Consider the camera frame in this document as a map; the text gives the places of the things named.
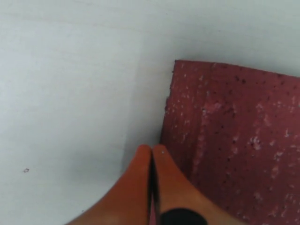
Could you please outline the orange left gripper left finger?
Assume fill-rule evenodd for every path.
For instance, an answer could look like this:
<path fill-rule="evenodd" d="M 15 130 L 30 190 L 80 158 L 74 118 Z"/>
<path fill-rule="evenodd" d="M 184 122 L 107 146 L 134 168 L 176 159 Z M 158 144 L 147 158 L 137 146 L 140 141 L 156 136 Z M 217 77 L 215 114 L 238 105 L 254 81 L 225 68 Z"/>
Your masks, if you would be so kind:
<path fill-rule="evenodd" d="M 147 225 L 150 218 L 151 148 L 140 145 L 126 171 L 91 208 L 70 225 Z"/>

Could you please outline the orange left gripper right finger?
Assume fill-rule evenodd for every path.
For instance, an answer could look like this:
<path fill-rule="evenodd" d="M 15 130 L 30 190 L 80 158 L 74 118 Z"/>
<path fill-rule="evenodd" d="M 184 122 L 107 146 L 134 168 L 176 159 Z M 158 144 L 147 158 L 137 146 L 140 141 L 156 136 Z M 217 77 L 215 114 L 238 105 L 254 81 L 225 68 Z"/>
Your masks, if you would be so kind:
<path fill-rule="evenodd" d="M 177 167 L 163 145 L 152 150 L 158 225 L 235 225 L 237 219 L 200 193 Z"/>

